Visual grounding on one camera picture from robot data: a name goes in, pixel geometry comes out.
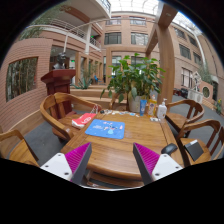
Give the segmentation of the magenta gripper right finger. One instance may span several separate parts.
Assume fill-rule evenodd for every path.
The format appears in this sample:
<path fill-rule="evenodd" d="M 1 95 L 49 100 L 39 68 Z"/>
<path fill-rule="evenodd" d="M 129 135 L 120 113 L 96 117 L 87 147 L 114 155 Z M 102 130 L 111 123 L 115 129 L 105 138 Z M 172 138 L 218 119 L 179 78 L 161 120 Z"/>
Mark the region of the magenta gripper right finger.
<path fill-rule="evenodd" d="M 133 154 L 145 185 L 182 169 L 171 155 L 158 154 L 138 143 L 133 144 Z"/>

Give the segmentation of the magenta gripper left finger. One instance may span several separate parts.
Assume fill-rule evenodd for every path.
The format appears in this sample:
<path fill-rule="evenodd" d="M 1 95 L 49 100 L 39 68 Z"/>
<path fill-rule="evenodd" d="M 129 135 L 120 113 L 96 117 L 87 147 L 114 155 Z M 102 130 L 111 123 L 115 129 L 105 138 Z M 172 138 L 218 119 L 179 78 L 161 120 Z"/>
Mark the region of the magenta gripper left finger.
<path fill-rule="evenodd" d="M 66 154 L 57 153 L 41 169 L 81 185 L 91 153 L 92 144 L 86 143 Z"/>

